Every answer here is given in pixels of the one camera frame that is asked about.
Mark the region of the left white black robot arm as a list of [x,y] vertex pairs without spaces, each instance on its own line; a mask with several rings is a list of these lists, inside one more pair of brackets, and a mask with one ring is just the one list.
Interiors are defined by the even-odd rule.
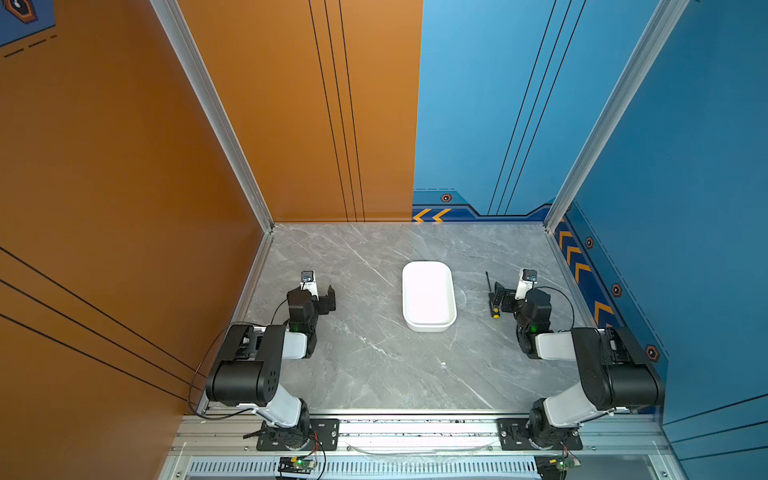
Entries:
[[206,396],[236,407],[240,415],[263,419],[261,427],[246,434],[259,438],[268,449],[301,450],[320,445],[305,400],[290,394],[280,383],[285,360],[309,359],[317,344],[321,316],[336,310],[332,287],[317,296],[300,286],[286,294],[289,318],[282,324],[231,326],[206,380]]

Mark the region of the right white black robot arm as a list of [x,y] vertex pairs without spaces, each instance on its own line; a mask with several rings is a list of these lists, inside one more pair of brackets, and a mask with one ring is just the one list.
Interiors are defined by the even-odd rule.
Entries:
[[572,387],[534,402],[526,425],[509,435],[527,436],[536,449],[567,448],[579,428],[619,410],[642,410],[663,403],[665,388],[653,362],[626,327],[572,326],[551,329],[551,296],[542,288],[507,289],[496,283],[489,293],[494,318],[510,313],[516,338],[530,359],[571,361],[579,380]]

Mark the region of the black yellow screwdriver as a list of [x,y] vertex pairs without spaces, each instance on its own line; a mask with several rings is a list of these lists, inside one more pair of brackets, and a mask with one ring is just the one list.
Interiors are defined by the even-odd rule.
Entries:
[[491,283],[488,272],[485,272],[486,280],[488,284],[488,304],[490,315],[494,319],[498,319],[501,315],[501,303],[504,296],[504,287],[498,282]]

